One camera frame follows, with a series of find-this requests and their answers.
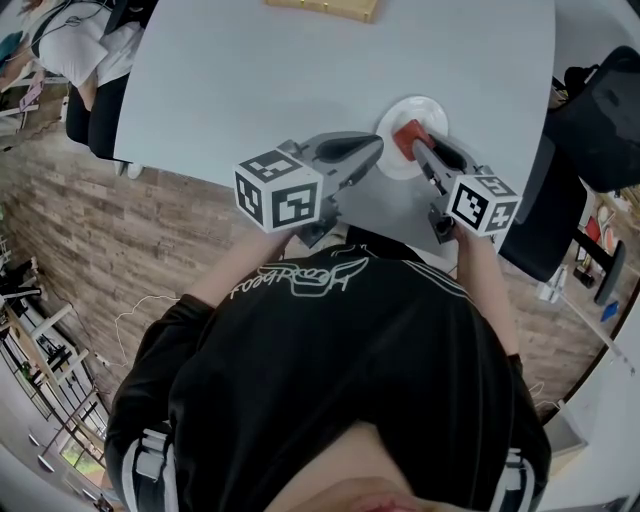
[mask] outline graphic print on shirt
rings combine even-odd
[[[368,263],[369,258],[361,258],[341,263],[331,269],[302,268],[296,263],[269,263],[258,269],[257,276],[240,283],[231,290],[229,298],[233,300],[236,293],[246,293],[262,284],[269,286],[283,279],[289,281],[291,295],[294,297],[324,297],[335,286],[341,286],[340,291],[344,292],[351,278],[362,272]]]
[[[344,253],[347,253],[347,252],[351,252],[351,251],[353,251],[354,249],[360,249],[361,251],[364,251],[364,252],[366,252],[366,253],[368,253],[368,254],[371,254],[371,256],[373,256],[374,258],[377,258],[377,257],[378,257],[378,255],[377,255],[377,254],[373,254],[373,253],[368,249],[367,244],[351,245],[351,246],[348,246],[348,247],[346,247],[346,248],[344,248],[344,249],[338,249],[337,251],[333,251],[333,252],[331,253],[331,257],[332,257],[332,258],[335,258],[335,257],[336,257],[336,256],[338,256],[339,254],[344,254]]]

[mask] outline red object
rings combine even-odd
[[[598,242],[600,240],[600,226],[596,222],[596,219],[591,217],[586,227],[587,236],[591,238],[594,242]]]
[[[409,121],[393,135],[393,140],[409,162],[415,162],[416,160],[413,154],[413,142],[416,139],[424,142],[429,149],[436,147],[436,143],[431,138],[431,135],[429,135],[415,119]]]

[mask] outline desk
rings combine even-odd
[[[287,139],[374,131],[399,99],[436,99],[450,134],[522,192],[549,98],[552,0],[380,2],[367,25],[261,0],[160,0],[129,80],[115,157],[225,186]],[[435,190],[374,169],[343,220],[430,251]]]

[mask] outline cable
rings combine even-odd
[[[544,405],[544,404],[550,404],[550,405],[553,405],[556,409],[558,409],[559,411],[562,411],[562,409],[560,408],[560,406],[559,406],[557,403],[555,403],[555,402],[549,402],[548,400],[543,400],[542,402],[538,402],[538,403],[536,404],[536,409],[537,409],[538,407],[540,407],[541,405]]]
[[[69,7],[71,5],[72,2],[73,2],[73,0],[67,0],[67,3],[64,5],[64,7],[62,7],[62,9],[60,9],[58,14],[61,14],[67,7]],[[98,3],[98,2],[80,2],[80,3]],[[31,48],[33,48],[37,43],[42,41],[42,39],[47,37],[49,34],[53,34],[54,32],[57,32],[58,30],[63,29],[65,27],[78,27],[78,26],[80,26],[83,21],[90,20],[94,16],[97,16],[98,13],[102,9],[104,9],[106,7],[106,5],[107,5],[107,0],[104,0],[104,2],[102,2],[100,7],[98,8],[98,10],[96,12],[94,12],[91,16],[87,16],[86,18],[78,18],[77,16],[70,16],[69,18],[67,18],[67,21],[65,21],[63,25],[60,25],[59,27],[56,27],[56,28],[50,30],[49,32],[46,32],[46,33],[42,34],[38,39],[36,39],[33,43],[31,43],[24,51],[21,51],[15,57],[11,57],[10,59],[6,59],[6,62],[9,62],[9,61],[12,61],[12,60],[16,60],[18,57],[23,56],[25,53],[27,53],[29,50],[31,50]],[[51,11],[49,11],[48,13],[43,15],[42,18],[44,18],[44,16],[46,16],[47,14],[51,14],[51,12],[55,11],[56,9],[58,9],[58,7],[52,9]]]
[[[76,315],[76,318],[78,319],[78,322],[80,322],[80,325],[82,326],[82,329],[84,330],[84,333],[87,335],[87,339],[89,340],[89,347],[91,348],[92,352],[94,354],[96,354],[96,349],[93,345],[93,340],[91,339],[91,335],[89,334],[89,330],[87,329],[87,326],[84,325],[84,322],[82,321],[82,318],[80,317],[80,314],[78,313],[78,310],[76,309],[76,307],[74,306],[73,302],[63,298],[60,296],[60,294],[56,291],[55,286],[53,286],[53,282],[51,281],[51,279],[49,278],[49,276],[45,275],[45,274],[39,274],[40,277],[45,277],[46,280],[49,282],[49,289],[53,292],[53,294],[58,298],[58,300],[65,302],[67,304],[69,304],[71,306],[71,309],[73,309],[73,312]]]
[[[544,382],[538,382],[536,385],[534,385],[532,388],[529,389],[529,393],[531,393],[531,391],[533,389],[535,389],[536,387],[540,386],[540,389],[538,390],[538,392],[535,395],[531,395],[531,398],[535,398],[537,396],[540,395],[540,393],[542,393],[542,390],[544,389]]]
[[[54,124],[58,124],[61,120],[62,120],[62,118],[58,117],[58,118],[54,119],[53,121],[50,121],[49,123],[45,124],[42,128],[40,128],[37,132],[34,132],[31,135],[29,135],[29,136],[25,137],[24,139],[22,139],[18,144],[15,144],[14,146],[7,146],[6,148],[2,148],[2,152],[3,153],[8,153],[12,149],[15,149],[18,146],[20,146],[21,144],[24,144],[25,142],[29,142],[31,139],[33,139],[33,138],[37,137],[38,135],[41,135],[42,133],[44,133],[47,130],[49,130],[49,128],[51,128]]]
[[[173,302],[179,302],[180,299],[176,299],[174,297],[167,297],[166,295],[147,295],[146,297],[144,297],[143,299],[140,299],[138,301],[138,303],[133,306],[133,309],[131,310],[130,313],[120,313],[116,319],[114,320],[114,323],[116,324],[116,336],[118,337],[118,343],[120,344],[120,350],[122,350],[122,356],[124,357],[124,364],[117,364],[117,363],[112,363],[110,361],[106,361],[107,364],[109,365],[113,365],[113,366],[118,366],[119,368],[124,368],[125,366],[129,365],[129,359],[127,358],[127,354],[125,354],[124,352],[124,346],[122,345],[122,340],[120,339],[120,331],[118,329],[118,320],[120,320],[123,316],[129,316],[129,315],[133,315],[136,312],[137,307],[142,304],[145,300],[147,299],[167,299]]]

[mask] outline black office chair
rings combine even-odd
[[[113,11],[104,31],[109,35],[131,21],[137,21],[147,27],[158,0],[114,0]]]
[[[640,56],[620,47],[609,55],[582,93],[549,112],[523,204],[500,251],[534,279],[547,282],[575,239],[604,269],[595,298],[606,304],[625,259],[582,233],[578,222],[587,193],[640,184]]]

